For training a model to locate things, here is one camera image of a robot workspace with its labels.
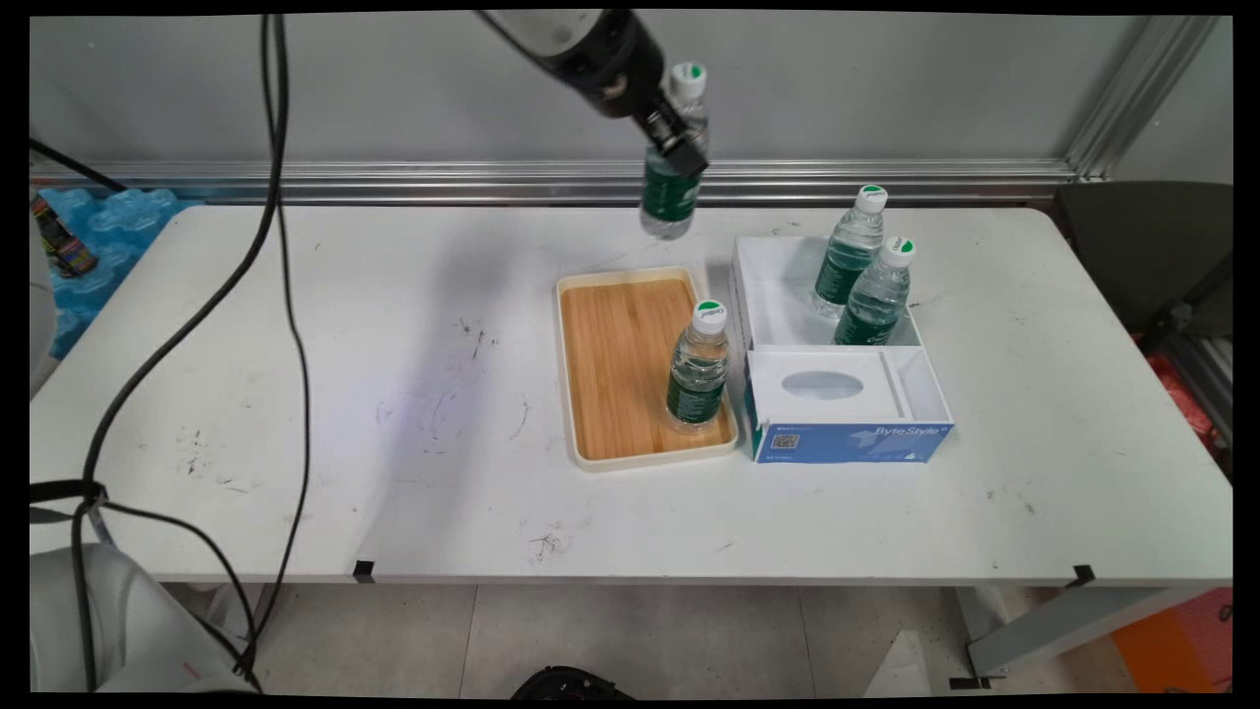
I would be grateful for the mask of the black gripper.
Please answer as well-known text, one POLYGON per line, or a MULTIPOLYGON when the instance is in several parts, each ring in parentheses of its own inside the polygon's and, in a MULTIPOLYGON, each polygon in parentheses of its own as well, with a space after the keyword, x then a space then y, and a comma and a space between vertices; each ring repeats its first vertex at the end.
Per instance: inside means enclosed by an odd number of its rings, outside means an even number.
POLYGON ((664 97, 664 54, 636 13, 598 14, 571 47, 539 62, 598 113, 635 118, 673 173, 699 178, 709 166, 706 105, 664 97))

